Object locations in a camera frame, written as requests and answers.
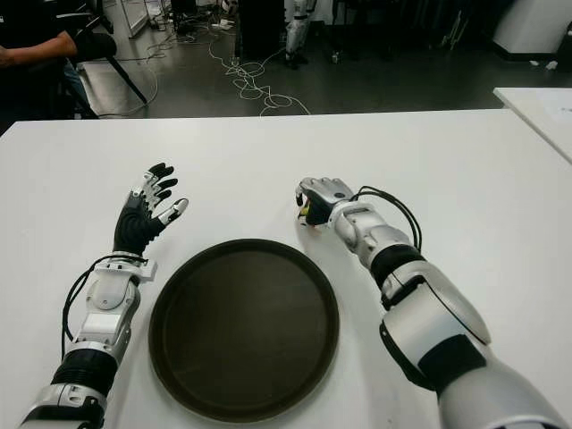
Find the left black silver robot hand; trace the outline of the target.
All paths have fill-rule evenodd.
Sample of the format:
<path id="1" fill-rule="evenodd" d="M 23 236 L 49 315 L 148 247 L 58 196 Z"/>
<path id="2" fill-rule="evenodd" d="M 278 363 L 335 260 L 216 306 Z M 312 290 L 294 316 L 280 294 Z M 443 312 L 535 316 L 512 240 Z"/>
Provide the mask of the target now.
<path id="1" fill-rule="evenodd" d="M 142 257 L 147 245 L 182 216 L 189 206 L 187 198 L 175 200 L 159 214 L 157 207 L 172 195 L 178 183 L 172 178 L 174 167 L 160 163 L 148 168 L 130 189 L 114 230 L 113 252 Z"/>

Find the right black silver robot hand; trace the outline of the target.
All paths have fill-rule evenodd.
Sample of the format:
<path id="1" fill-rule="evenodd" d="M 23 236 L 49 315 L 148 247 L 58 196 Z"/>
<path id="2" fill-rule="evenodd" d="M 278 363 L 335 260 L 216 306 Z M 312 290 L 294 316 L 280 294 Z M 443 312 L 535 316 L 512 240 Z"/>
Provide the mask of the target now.
<path id="1" fill-rule="evenodd" d="M 300 208 L 298 219 L 303 225 L 326 224 L 333 209 L 353 196 L 353 191 L 340 179 L 304 178 L 295 190 L 296 204 Z"/>

